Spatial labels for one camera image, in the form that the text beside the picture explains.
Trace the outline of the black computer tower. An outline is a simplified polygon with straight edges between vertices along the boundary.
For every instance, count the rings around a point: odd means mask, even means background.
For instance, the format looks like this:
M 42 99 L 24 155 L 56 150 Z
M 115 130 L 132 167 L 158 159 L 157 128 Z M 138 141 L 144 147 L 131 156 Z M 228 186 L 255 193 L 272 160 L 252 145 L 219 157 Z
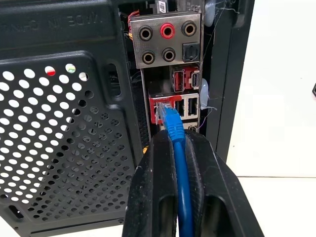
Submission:
M 226 163 L 254 2 L 0 0 L 0 217 L 20 237 L 123 226 L 135 169 L 165 130 L 175 237 L 194 237 L 188 129 L 162 103 L 164 129 L 149 130 L 129 19 L 201 13 L 200 118 L 191 131 Z

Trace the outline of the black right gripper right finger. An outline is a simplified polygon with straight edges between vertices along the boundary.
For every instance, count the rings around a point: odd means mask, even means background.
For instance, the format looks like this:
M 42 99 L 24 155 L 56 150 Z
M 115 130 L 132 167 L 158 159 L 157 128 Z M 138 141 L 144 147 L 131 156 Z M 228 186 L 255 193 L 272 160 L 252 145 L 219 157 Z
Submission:
M 265 237 L 237 176 L 201 134 L 186 130 L 194 237 Z

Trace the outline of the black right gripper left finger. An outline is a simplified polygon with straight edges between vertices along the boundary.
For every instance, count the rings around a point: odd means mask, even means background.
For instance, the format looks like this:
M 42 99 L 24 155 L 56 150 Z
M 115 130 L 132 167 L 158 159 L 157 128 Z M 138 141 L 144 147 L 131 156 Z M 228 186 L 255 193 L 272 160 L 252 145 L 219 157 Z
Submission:
M 167 131 L 150 142 L 132 177 L 122 237 L 175 237 L 178 191 Z

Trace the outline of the motherboard port panel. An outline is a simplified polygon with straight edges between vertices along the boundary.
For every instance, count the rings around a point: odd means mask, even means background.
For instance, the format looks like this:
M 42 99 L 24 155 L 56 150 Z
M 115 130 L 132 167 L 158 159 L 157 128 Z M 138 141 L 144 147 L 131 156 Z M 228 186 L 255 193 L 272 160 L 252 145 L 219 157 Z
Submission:
M 202 76 L 202 16 L 169 12 L 129 19 L 136 68 L 140 70 L 147 125 L 163 130 L 159 104 L 175 108 L 185 129 L 197 130 Z

